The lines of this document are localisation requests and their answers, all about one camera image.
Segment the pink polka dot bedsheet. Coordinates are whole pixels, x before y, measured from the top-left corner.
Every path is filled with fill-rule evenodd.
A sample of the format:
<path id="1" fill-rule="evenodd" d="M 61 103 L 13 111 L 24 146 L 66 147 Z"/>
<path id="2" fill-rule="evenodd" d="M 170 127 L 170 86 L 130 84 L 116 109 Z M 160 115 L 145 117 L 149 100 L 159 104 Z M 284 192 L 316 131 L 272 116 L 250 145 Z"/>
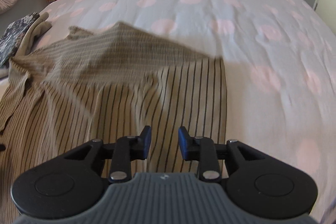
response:
<path id="1" fill-rule="evenodd" d="M 335 222 L 335 34 L 303 0 L 59 0 L 45 8 L 44 47 L 70 26 L 103 32 L 123 21 L 224 59 L 226 139 L 314 178 L 311 212 Z"/>

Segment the beige striped shirt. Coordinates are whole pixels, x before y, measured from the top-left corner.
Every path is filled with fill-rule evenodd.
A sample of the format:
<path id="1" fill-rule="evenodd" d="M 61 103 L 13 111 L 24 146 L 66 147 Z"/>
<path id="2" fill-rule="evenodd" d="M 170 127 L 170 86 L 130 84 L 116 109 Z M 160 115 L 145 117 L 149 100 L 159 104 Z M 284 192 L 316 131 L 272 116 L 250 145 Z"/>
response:
<path id="1" fill-rule="evenodd" d="M 152 129 L 150 156 L 135 172 L 188 172 L 178 129 L 223 143 L 224 62 L 119 22 L 69 36 L 10 60 L 1 98 L 1 223 L 18 216 L 10 188 L 24 171 L 89 140 L 112 143 Z"/>

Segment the beige folded blanket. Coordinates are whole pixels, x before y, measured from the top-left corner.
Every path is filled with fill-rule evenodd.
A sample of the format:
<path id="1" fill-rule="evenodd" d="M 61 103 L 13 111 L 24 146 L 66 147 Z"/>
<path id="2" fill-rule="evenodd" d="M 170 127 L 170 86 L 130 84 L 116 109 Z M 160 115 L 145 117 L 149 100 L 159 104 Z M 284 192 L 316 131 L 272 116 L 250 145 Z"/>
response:
<path id="1" fill-rule="evenodd" d="M 34 21 L 23 37 L 15 57 L 28 55 L 33 47 L 34 41 L 44 35 L 52 27 L 52 24 L 47 21 L 48 18 L 49 13 L 44 12 L 36 21 Z"/>

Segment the dark floral folded garment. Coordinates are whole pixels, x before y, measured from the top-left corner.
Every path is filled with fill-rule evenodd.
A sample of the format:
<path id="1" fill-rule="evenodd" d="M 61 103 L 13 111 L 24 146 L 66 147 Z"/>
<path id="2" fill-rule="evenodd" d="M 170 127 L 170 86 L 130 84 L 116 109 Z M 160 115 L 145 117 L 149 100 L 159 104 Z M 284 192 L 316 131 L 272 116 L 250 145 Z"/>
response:
<path id="1" fill-rule="evenodd" d="M 39 17 L 33 12 L 8 25 L 1 37 L 1 68 L 9 66 L 9 59 L 17 53 L 25 34 Z"/>

